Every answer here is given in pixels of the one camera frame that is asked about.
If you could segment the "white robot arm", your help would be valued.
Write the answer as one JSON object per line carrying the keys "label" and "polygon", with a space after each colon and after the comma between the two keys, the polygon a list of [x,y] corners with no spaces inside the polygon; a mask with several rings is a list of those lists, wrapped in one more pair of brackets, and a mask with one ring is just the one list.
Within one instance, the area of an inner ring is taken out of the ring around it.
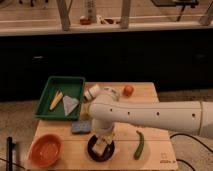
{"label": "white robot arm", "polygon": [[111,131],[115,122],[188,133],[213,139],[213,102],[131,103],[99,95],[89,106],[96,131]]}

